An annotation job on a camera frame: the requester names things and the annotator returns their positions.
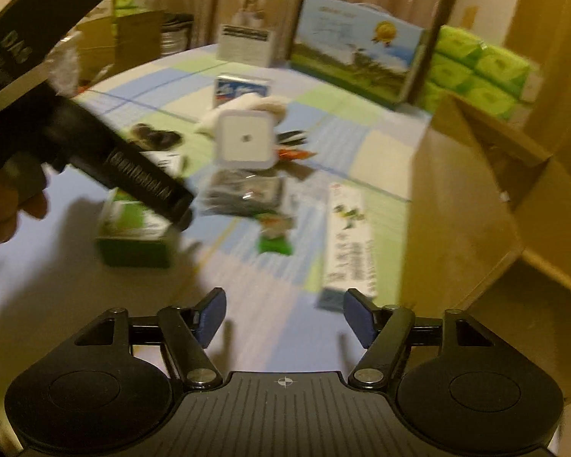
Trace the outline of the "long white green box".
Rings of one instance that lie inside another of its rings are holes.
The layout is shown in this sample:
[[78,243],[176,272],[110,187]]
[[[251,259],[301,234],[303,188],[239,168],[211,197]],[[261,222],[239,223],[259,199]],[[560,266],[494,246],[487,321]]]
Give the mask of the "long white green box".
[[324,266],[317,306],[334,312],[342,310],[348,289],[357,289],[371,300],[377,296],[372,230],[362,192],[333,183],[327,198]]

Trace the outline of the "green white small box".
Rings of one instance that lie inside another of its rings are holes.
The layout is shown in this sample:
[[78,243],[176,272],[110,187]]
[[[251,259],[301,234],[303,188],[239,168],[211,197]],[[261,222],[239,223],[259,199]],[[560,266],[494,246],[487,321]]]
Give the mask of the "green white small box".
[[94,239],[104,265],[133,268],[170,268],[179,249],[180,232],[122,190],[106,199]]

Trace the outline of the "green packet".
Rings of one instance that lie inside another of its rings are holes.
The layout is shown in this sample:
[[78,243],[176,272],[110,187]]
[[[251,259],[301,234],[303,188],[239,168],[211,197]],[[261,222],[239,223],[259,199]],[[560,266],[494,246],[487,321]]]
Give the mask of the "green packet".
[[259,214],[255,218],[261,225],[259,252],[292,256],[293,247],[287,235],[293,228],[293,220],[280,214]]

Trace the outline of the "black items plastic bag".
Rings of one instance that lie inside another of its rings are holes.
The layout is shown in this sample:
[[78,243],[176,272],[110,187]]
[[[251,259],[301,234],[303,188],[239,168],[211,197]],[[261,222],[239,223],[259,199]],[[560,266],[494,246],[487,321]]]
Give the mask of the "black items plastic bag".
[[222,215],[254,217],[279,210],[284,179],[240,169],[220,169],[212,174],[201,193],[207,211]]

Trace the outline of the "dark velvet scrunchie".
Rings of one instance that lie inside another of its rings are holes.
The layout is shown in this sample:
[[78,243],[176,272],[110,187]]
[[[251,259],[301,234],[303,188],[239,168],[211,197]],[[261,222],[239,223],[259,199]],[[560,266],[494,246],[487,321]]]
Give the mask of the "dark velvet scrunchie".
[[128,143],[140,152],[169,151],[183,142],[180,133],[160,130],[145,123],[138,123],[128,134]]

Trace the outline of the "white square night light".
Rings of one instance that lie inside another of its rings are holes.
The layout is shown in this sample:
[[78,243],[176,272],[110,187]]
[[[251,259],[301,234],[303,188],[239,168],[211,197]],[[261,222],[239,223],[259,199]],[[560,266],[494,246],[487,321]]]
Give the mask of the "white square night light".
[[214,140],[214,160],[220,168],[266,170],[277,161],[275,121],[270,112],[222,112]]

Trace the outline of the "red orange snack packet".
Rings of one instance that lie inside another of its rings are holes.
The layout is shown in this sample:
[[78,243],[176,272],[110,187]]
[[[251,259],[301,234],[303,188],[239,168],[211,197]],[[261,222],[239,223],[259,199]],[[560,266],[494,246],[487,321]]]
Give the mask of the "red orange snack packet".
[[277,157],[280,162],[294,162],[313,158],[315,152],[295,149],[294,147],[279,147]]

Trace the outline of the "white knit sock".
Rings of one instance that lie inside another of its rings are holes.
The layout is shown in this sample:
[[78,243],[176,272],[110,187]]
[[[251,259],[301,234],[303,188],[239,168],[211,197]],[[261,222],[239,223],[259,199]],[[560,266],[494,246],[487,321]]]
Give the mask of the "white knit sock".
[[258,93],[246,93],[232,99],[215,109],[210,109],[196,123],[195,132],[214,137],[217,119],[223,112],[269,112],[277,124],[282,122],[287,115],[287,98],[275,95],[260,96]]

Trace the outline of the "blue white card pack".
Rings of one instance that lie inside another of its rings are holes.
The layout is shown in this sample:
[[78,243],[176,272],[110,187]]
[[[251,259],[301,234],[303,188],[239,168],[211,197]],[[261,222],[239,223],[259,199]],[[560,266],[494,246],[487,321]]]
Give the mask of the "blue white card pack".
[[218,107],[248,93],[261,97],[270,94],[272,81],[261,77],[219,74],[214,80],[213,106]]

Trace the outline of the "black comb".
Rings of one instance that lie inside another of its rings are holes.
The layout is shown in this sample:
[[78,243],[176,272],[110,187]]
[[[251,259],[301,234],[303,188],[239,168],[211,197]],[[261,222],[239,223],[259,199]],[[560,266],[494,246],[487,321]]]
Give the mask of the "black comb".
[[307,132],[302,130],[294,130],[281,132],[276,135],[278,145],[301,145],[307,141]]

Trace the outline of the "crumpled white plastic bag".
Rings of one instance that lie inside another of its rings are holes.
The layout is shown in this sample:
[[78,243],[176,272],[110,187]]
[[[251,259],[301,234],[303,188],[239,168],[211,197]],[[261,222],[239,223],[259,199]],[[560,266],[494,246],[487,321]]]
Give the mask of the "crumpled white plastic bag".
[[79,85],[79,54],[78,45],[82,33],[72,30],[63,37],[47,56],[48,83],[65,97],[74,97]]

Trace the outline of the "brown cardboard boxes stack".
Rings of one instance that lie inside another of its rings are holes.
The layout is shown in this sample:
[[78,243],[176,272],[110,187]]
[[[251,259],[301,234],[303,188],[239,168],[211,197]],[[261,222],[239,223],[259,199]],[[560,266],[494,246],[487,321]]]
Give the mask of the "brown cardboard boxes stack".
[[91,83],[161,56],[164,12],[155,0],[103,0],[76,25],[80,80]]

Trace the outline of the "open cardboard box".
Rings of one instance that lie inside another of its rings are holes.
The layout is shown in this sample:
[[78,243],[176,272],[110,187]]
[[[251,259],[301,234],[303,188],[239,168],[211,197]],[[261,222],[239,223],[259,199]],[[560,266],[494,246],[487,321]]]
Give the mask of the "open cardboard box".
[[413,155],[400,301],[422,317],[465,310],[571,402],[571,178],[454,95]]

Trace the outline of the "green tissue pack stack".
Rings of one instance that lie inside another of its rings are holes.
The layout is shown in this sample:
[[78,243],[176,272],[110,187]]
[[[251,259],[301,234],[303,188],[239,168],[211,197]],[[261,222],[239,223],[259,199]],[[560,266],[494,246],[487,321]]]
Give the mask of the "green tissue pack stack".
[[442,97],[451,93],[510,126],[522,128],[543,80],[535,62],[489,45],[464,29],[442,26],[416,105],[435,112]]

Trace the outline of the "blue milk carton case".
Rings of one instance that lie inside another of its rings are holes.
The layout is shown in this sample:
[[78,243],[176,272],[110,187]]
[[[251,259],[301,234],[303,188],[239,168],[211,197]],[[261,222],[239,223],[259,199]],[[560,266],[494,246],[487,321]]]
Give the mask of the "blue milk carton case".
[[304,0],[291,48],[294,69],[387,107],[406,101],[427,31],[363,3]]

